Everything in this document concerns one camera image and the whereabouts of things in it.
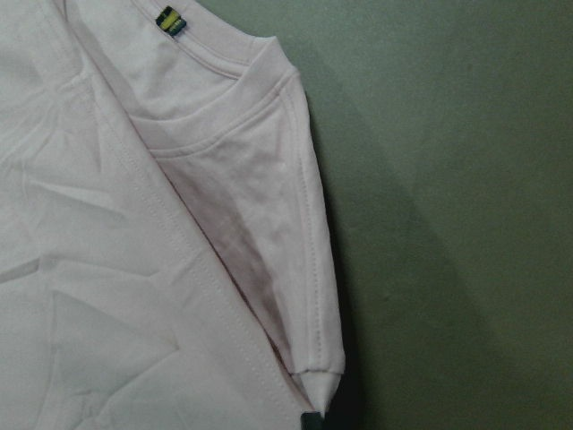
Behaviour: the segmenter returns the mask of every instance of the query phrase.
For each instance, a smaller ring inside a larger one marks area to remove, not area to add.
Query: t-shirt
[[[281,430],[324,412],[344,370],[336,282],[277,38],[193,0],[2,6],[1,427]]]

